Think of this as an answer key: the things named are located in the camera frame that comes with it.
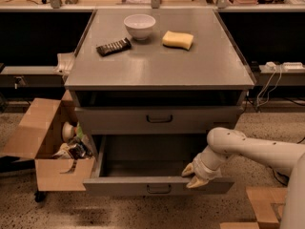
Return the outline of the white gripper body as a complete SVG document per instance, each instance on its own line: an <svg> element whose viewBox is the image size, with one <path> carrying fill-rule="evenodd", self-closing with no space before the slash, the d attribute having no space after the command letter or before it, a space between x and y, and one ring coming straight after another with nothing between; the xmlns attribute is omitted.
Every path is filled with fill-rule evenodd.
<svg viewBox="0 0 305 229"><path fill-rule="evenodd" d="M198 154L192 162L194 176L199 180L213 180L221 176L219 161L214 154Z"/></svg>

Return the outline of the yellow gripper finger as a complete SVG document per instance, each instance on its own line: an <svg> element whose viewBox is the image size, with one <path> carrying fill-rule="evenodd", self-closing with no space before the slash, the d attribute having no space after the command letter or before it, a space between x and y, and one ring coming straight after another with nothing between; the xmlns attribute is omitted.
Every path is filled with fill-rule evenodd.
<svg viewBox="0 0 305 229"><path fill-rule="evenodd" d="M189 163L181 173L181 176L187 177L193 173L193 165Z"/></svg>
<svg viewBox="0 0 305 229"><path fill-rule="evenodd" d="M207 185L209 181L207 179L201 179L198 177L193 177L191 181L186 185L187 188L189 189L194 189L198 187L202 187L204 185Z"/></svg>

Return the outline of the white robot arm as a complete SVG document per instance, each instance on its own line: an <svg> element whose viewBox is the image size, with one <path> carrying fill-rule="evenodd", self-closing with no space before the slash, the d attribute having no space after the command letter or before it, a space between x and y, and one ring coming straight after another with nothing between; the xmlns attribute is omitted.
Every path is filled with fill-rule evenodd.
<svg viewBox="0 0 305 229"><path fill-rule="evenodd" d="M181 176L193 175L189 189L205 186L220 167L240 155L271 167L289 178L288 194L279 229L305 229L305 145L246 137L240 131L217 127L207 134L207 146L184 168Z"/></svg>

